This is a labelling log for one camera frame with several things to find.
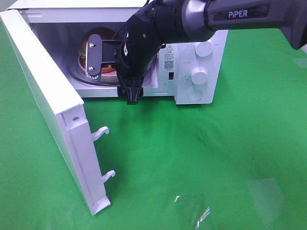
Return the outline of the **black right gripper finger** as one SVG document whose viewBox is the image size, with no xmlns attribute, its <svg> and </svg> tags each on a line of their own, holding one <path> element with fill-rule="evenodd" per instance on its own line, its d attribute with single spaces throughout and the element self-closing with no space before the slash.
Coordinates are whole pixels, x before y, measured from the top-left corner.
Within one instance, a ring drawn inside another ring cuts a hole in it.
<svg viewBox="0 0 307 230">
<path fill-rule="evenodd" d="M 139 98 L 143 96 L 143 80 L 144 78 L 126 80 L 127 104 L 132 105 L 139 102 Z"/>
<path fill-rule="evenodd" d="M 120 93 L 125 96 L 127 96 L 127 93 L 126 93 L 126 80 L 127 79 L 133 79 L 133 78 L 123 78 L 121 76 L 118 77 L 118 80 L 120 83 Z"/>
</svg>

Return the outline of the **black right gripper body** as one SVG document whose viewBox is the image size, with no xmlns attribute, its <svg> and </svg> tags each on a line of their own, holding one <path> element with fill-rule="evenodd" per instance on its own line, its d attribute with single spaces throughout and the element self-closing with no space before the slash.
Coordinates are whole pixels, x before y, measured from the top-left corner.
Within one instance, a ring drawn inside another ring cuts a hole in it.
<svg viewBox="0 0 307 230">
<path fill-rule="evenodd" d="M 138 79 L 144 76 L 148 66 L 153 60 L 154 54 L 148 48 L 136 49 L 118 47 L 115 57 L 119 61 L 116 67 L 117 74 L 122 79 Z"/>
</svg>

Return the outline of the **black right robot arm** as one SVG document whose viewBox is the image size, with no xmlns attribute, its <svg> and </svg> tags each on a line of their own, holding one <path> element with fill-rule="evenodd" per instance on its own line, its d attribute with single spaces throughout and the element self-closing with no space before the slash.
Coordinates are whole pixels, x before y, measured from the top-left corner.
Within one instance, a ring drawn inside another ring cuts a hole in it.
<svg viewBox="0 0 307 230">
<path fill-rule="evenodd" d="M 136 104 L 144 73 L 163 45 L 204 42 L 218 30 L 278 28 L 294 49 L 307 43 L 304 0 L 154 0 L 125 24 L 118 70 L 128 103 Z"/>
</svg>

